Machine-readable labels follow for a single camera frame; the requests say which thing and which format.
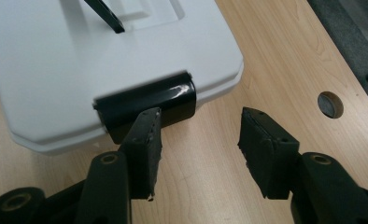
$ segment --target gray carpet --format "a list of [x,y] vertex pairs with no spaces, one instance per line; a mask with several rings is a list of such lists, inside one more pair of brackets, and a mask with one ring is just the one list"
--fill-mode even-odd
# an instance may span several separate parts
[[368,0],[341,1],[308,3],[368,94]]

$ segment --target wooden table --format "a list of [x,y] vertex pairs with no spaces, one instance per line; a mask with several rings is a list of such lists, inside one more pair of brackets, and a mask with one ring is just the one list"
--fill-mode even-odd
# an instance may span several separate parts
[[[240,84],[189,120],[163,129],[154,202],[133,201],[134,223],[292,223],[289,201],[265,200],[236,146],[242,106],[260,109],[301,142],[338,159],[368,188],[368,97],[305,0],[218,0],[245,58]],[[318,95],[344,114],[329,119]],[[47,196],[83,179],[91,159],[113,150],[47,157],[9,138],[0,105],[0,195],[42,188]]]

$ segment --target light wood tabletop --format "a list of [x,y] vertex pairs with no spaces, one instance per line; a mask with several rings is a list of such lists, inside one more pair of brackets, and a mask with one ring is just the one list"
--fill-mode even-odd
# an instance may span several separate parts
[[[368,97],[305,0],[218,0],[244,55],[232,92],[163,129],[153,202],[133,201],[134,223],[292,223],[290,201],[262,197],[237,147],[243,106],[264,111],[300,141],[328,154],[368,189]],[[318,108],[335,93],[339,119]],[[84,179],[92,158],[116,147],[47,157],[12,142],[0,105],[0,195],[38,187],[47,196]]]

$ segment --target wooden surface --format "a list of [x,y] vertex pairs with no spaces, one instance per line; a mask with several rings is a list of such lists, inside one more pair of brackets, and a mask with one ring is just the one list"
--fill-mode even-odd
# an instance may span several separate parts
[[[156,197],[133,201],[134,223],[292,223],[290,202],[262,198],[236,146],[242,106],[263,110],[301,142],[301,152],[335,157],[368,188],[368,97],[306,1],[218,5],[245,58],[242,80],[192,119],[163,129]],[[340,119],[319,111],[323,91],[342,100]],[[112,149],[37,155],[10,140],[0,105],[0,195],[34,186],[49,196],[83,179],[91,159]]]

